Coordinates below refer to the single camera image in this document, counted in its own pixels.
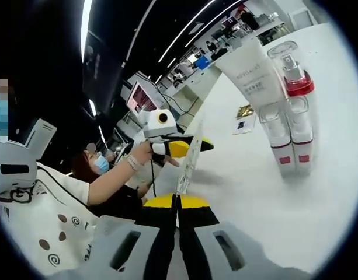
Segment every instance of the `spiral pattern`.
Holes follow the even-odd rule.
[[[71,222],[74,224],[74,226],[80,225],[80,220],[78,217],[72,217]]]
[[[57,267],[57,265],[61,263],[59,256],[56,254],[48,255],[48,261],[54,267]]]

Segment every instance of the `woman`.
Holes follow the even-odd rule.
[[[18,250],[39,272],[71,270],[89,258],[98,217],[86,206],[118,192],[151,159],[148,142],[86,183],[38,163],[35,184],[0,194],[0,218]]]
[[[108,160],[113,160],[114,156],[103,157],[94,151],[88,145],[87,150],[72,159],[72,174],[74,178],[87,183],[93,183],[100,174],[104,174],[109,170]],[[104,168],[103,164],[100,164],[104,162],[107,164],[107,169]],[[89,207],[89,210],[98,217],[109,215],[124,219],[136,219],[139,210],[146,202],[144,195],[148,192],[150,185],[141,185],[137,189],[123,185],[107,201],[98,205],[92,205]]]

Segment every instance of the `white tube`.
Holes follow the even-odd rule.
[[[223,56],[216,66],[237,86],[257,113],[260,107],[285,99],[279,77],[258,38]]]

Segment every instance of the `face mask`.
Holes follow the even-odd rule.
[[[109,171],[109,162],[102,155],[95,160],[95,166],[99,168],[99,175]]]

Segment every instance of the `product label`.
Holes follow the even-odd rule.
[[[289,157],[289,156],[281,157],[281,158],[279,159],[279,161],[280,161],[280,164],[286,165],[286,164],[290,163],[290,157]]]
[[[300,162],[309,162],[310,161],[310,156],[309,155],[299,156],[298,158],[299,158]]]

